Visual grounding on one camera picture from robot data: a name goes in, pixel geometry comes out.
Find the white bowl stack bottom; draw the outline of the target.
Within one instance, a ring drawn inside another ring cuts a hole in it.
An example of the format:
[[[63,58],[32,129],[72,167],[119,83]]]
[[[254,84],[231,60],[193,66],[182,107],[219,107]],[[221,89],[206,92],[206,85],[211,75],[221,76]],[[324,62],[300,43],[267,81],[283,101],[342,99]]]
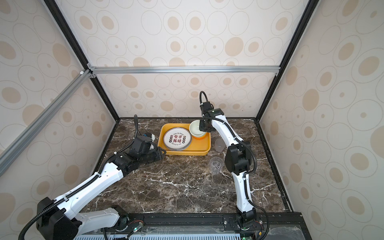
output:
[[[203,139],[206,136],[206,132],[200,130],[200,120],[194,120],[189,125],[189,132],[195,139]]]

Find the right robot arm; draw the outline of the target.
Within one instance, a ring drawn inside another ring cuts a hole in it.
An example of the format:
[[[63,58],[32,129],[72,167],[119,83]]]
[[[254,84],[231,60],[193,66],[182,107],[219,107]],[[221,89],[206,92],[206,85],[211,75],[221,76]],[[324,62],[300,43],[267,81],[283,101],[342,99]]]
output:
[[[201,102],[202,118],[199,130],[206,133],[218,132],[227,146],[225,166],[232,174],[237,195],[237,222],[242,229],[248,229],[257,217],[257,208],[252,203],[249,176],[257,168],[251,144],[244,141],[230,126],[224,112],[214,109],[209,102]]]

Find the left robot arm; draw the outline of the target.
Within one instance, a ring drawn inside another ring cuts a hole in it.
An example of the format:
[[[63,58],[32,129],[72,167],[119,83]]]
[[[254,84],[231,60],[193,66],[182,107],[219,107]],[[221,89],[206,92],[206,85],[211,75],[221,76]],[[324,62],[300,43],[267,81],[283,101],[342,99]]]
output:
[[[82,214],[80,211],[109,186],[120,181],[140,166],[164,159],[166,150],[154,143],[154,135],[138,135],[122,150],[110,156],[101,168],[74,189],[56,197],[46,197],[38,203],[37,215],[21,230],[25,239],[30,227],[46,240],[73,240],[97,229],[125,230],[128,214],[119,206]]]

